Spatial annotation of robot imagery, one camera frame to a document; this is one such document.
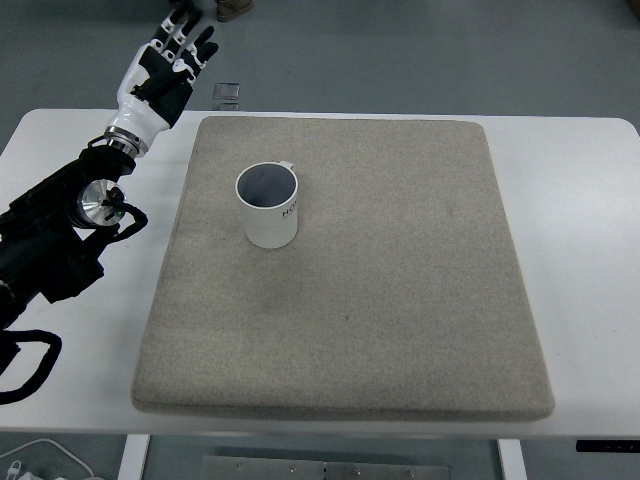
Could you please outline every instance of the robot finger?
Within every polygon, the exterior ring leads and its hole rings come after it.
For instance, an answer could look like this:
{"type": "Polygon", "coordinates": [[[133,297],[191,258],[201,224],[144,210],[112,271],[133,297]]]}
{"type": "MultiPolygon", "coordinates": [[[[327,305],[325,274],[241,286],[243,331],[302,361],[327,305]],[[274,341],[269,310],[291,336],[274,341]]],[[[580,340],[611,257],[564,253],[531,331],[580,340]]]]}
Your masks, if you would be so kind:
{"type": "Polygon", "coordinates": [[[207,61],[218,51],[218,44],[213,42],[206,42],[199,48],[195,45],[193,48],[188,48],[180,56],[180,60],[184,62],[189,70],[193,72],[192,81],[195,81],[196,77],[200,74],[202,69],[207,65],[207,61]]]}
{"type": "Polygon", "coordinates": [[[176,26],[180,20],[187,14],[191,8],[191,0],[179,4],[167,17],[162,21],[153,38],[149,42],[151,46],[158,52],[162,53],[167,40],[173,35],[176,26]]]}
{"type": "Polygon", "coordinates": [[[170,36],[169,41],[162,52],[162,56],[166,58],[169,63],[172,63],[176,59],[178,51],[180,51],[184,46],[187,41],[187,37],[201,19],[202,10],[193,9],[189,12],[189,18],[182,28],[177,29],[174,31],[173,35],[170,36]]]}

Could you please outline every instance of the gray felt pad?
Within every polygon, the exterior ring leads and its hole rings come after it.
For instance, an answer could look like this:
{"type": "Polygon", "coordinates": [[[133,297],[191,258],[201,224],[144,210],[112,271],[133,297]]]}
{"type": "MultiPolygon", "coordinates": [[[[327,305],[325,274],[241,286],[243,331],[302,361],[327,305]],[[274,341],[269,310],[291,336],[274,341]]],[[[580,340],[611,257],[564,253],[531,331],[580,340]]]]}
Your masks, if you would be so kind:
{"type": "Polygon", "coordinates": [[[553,397],[481,126],[210,117],[133,385],[145,411],[530,420],[553,397]],[[234,184],[295,164],[296,238],[247,240],[234,184]]]}

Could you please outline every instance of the concrete floor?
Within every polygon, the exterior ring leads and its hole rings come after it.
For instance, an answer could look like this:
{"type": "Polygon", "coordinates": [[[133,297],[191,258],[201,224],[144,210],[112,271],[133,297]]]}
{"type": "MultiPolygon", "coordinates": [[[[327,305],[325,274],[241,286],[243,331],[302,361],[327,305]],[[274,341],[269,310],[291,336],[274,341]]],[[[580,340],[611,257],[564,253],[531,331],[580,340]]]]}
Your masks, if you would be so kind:
{"type": "MultiPolygon", "coordinates": [[[[220,51],[189,109],[212,109],[214,85],[235,82],[246,111],[596,116],[640,127],[640,21],[624,0],[255,1],[227,24],[213,18],[214,0],[199,2],[220,51]]],[[[32,109],[117,108],[132,56],[166,12],[164,0],[2,0],[0,150],[32,109]]],[[[572,445],[523,444],[531,478],[577,478],[604,458],[640,466],[634,455],[576,457],[572,445]]]]}

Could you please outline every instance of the metal joint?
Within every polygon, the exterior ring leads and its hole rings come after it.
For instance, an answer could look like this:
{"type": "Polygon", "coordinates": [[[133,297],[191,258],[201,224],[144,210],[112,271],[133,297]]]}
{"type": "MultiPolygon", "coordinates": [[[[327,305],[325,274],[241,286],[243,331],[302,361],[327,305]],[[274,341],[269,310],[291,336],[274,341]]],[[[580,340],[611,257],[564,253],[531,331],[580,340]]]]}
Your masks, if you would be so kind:
{"type": "Polygon", "coordinates": [[[144,155],[149,151],[149,147],[133,133],[122,128],[110,126],[104,131],[104,138],[107,145],[126,153],[131,158],[144,155]]]}

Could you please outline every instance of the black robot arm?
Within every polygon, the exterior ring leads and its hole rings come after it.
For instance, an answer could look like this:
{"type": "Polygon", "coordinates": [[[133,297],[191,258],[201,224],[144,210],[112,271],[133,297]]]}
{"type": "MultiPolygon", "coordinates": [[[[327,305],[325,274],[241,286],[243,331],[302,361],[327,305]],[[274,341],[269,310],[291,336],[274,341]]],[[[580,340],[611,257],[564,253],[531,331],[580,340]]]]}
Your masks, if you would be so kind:
{"type": "Polygon", "coordinates": [[[176,8],[136,54],[118,89],[119,110],[104,134],[70,162],[11,202],[0,215],[0,375],[20,351],[21,342],[43,342],[49,350],[23,387],[0,392],[0,404],[31,395],[46,380],[61,340],[41,330],[8,331],[33,298],[50,302],[75,297],[104,275],[98,261],[111,243],[142,229],[146,215],[126,202],[117,182],[130,175],[135,158],[155,137],[173,127],[193,84],[218,46],[208,27],[190,44],[188,34],[202,12],[190,0],[176,8]],[[132,222],[120,231],[127,214],[132,222]],[[76,229],[93,232],[82,239],[76,229]]]}

